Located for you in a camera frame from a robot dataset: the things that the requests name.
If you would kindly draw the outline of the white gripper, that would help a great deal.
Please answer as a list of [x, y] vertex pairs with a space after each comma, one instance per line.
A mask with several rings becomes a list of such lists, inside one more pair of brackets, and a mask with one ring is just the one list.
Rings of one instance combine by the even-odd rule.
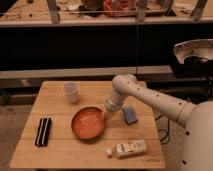
[[121, 109], [121, 106], [114, 103], [112, 100], [107, 99], [105, 104], [104, 104], [104, 110], [102, 117], [104, 120], [109, 120], [113, 118], [116, 113]]

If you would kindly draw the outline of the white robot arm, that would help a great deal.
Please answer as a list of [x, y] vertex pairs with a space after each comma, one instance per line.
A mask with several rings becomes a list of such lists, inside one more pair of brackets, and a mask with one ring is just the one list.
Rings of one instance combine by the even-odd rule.
[[213, 101], [194, 104], [141, 86], [134, 75], [117, 75], [105, 102], [104, 119], [132, 96], [185, 128], [180, 171], [213, 171]]

